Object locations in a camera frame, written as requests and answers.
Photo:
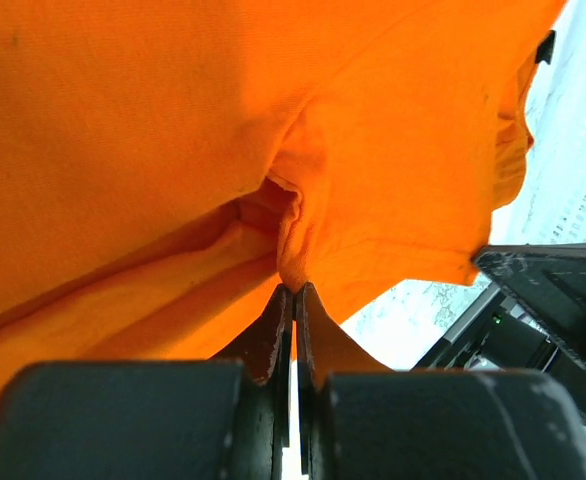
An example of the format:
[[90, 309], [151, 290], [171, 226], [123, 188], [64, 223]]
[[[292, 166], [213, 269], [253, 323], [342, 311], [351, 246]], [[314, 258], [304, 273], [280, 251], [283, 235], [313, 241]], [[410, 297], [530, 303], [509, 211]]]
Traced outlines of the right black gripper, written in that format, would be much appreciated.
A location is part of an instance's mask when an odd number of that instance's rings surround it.
[[586, 243], [487, 246], [489, 285], [417, 369], [533, 369], [562, 384], [586, 426]]

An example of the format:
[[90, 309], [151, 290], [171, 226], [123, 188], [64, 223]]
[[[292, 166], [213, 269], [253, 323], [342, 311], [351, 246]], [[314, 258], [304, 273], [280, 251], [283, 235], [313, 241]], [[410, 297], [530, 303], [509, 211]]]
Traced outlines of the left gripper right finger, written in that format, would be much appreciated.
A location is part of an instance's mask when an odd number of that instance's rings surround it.
[[390, 373], [327, 313], [316, 287], [305, 283], [294, 296], [302, 473], [319, 479], [322, 389], [332, 374]]

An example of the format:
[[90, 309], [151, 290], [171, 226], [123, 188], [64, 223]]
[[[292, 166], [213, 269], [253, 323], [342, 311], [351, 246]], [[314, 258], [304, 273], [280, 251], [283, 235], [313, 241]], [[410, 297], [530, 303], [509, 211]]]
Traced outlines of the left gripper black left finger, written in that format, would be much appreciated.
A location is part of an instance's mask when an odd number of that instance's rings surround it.
[[222, 479], [280, 479], [289, 446], [293, 294], [279, 285], [262, 313], [211, 357], [242, 366]]

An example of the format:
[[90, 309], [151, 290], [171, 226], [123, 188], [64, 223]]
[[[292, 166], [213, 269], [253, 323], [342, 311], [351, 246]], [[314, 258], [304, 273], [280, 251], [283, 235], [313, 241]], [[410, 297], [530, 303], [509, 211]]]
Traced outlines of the orange t shirt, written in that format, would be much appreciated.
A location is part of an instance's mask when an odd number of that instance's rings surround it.
[[0, 1], [0, 391], [206, 358], [278, 283], [469, 285], [561, 1]]

